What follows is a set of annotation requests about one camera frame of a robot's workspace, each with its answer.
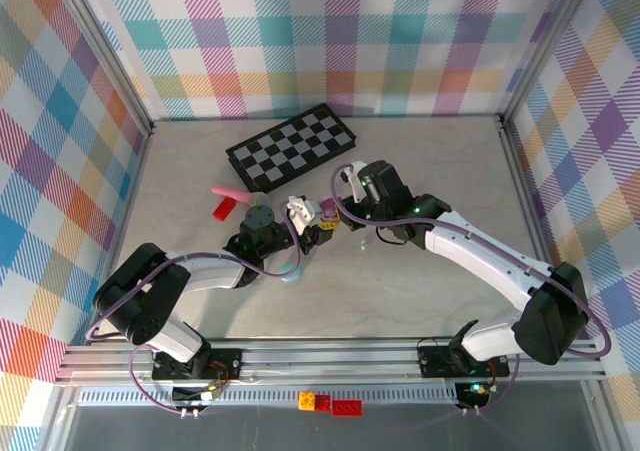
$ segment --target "yellow lego brick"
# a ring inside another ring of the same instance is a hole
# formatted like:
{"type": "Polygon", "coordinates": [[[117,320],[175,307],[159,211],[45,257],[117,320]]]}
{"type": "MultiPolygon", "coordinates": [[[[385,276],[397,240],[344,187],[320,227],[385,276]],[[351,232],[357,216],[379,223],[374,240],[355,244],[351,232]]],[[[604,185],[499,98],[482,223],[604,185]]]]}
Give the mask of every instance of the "yellow lego brick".
{"type": "Polygon", "coordinates": [[[316,395],[315,393],[305,393],[304,391],[298,395],[298,409],[300,411],[315,411],[316,395]]]}

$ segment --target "gray table surface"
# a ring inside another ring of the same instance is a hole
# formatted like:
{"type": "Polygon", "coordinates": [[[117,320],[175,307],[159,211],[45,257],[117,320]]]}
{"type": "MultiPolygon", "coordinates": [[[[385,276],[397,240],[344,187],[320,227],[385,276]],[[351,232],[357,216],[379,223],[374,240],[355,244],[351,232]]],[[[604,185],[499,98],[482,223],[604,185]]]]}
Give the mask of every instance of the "gray table surface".
{"type": "MultiPolygon", "coordinates": [[[[353,118],[355,149],[270,193],[321,198],[340,164],[384,159],[414,195],[433,194],[472,224],[531,255],[532,246],[492,118],[353,118]]],[[[275,120],[162,122],[124,238],[120,261],[145,242],[165,251],[216,251],[237,232],[238,204],[221,223],[213,184],[243,188],[225,149],[277,124],[275,120]]],[[[206,337],[451,335],[471,319],[513,308],[456,264],[413,245],[360,243],[368,230],[340,226],[293,283],[260,278],[237,290],[183,295],[175,312],[206,337]]],[[[277,270],[291,254],[280,253],[277,270]]]]}

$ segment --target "metal rail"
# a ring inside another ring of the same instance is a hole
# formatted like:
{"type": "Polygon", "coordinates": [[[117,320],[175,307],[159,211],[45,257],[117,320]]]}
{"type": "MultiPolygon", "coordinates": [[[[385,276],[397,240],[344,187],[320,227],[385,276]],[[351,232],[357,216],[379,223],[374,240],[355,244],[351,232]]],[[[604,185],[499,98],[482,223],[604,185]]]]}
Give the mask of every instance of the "metal rail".
{"type": "MultiPolygon", "coordinates": [[[[418,339],[226,339],[211,341],[214,348],[244,349],[240,379],[233,386],[415,385],[445,382],[420,376],[416,351],[418,339]]],[[[421,346],[446,346],[448,340],[422,341],[421,346]]],[[[575,349],[595,351],[591,341],[577,341],[575,349]]],[[[128,362],[133,347],[124,342],[71,346],[62,361],[56,384],[62,386],[128,386],[128,362]]],[[[134,372],[143,384],[151,383],[151,352],[142,350],[134,359],[134,372]]],[[[601,380],[604,369],[598,359],[567,354],[555,366],[521,357],[518,380],[601,380]]],[[[471,382],[456,378],[446,382],[471,382]]],[[[153,382],[171,385],[170,381],[153,382]]],[[[207,384],[190,381],[190,386],[207,384]]]]}

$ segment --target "lego brick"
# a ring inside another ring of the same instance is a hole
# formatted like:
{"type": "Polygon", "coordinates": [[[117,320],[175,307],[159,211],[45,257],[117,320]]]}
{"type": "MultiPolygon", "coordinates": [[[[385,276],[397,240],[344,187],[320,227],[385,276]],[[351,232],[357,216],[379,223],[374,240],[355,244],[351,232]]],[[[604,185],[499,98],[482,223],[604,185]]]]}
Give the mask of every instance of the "lego brick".
{"type": "Polygon", "coordinates": [[[321,413],[331,411],[331,396],[328,394],[316,394],[315,409],[321,413]]]}
{"type": "Polygon", "coordinates": [[[236,200],[226,196],[220,205],[213,212],[213,217],[219,221],[224,221],[229,216],[229,213],[236,207],[236,200]]]}
{"type": "Polygon", "coordinates": [[[359,399],[334,399],[331,406],[334,418],[358,418],[362,416],[362,401],[359,399]]]}
{"type": "Polygon", "coordinates": [[[316,395],[310,392],[300,392],[298,395],[298,409],[300,411],[315,411],[316,395]]]}

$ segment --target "yellow block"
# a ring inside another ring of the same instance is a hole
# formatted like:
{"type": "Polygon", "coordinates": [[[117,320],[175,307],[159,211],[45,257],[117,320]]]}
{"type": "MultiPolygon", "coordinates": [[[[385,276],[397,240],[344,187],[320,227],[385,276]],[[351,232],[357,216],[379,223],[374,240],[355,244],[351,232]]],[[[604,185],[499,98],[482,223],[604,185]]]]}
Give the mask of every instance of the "yellow block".
{"type": "Polygon", "coordinates": [[[318,227],[320,229],[324,229],[325,231],[332,231],[334,229],[337,229],[339,225],[340,221],[327,221],[325,223],[318,224],[318,227]]]}
{"type": "Polygon", "coordinates": [[[298,409],[300,411],[315,411],[316,395],[315,393],[306,393],[301,391],[298,395],[298,409]]]}

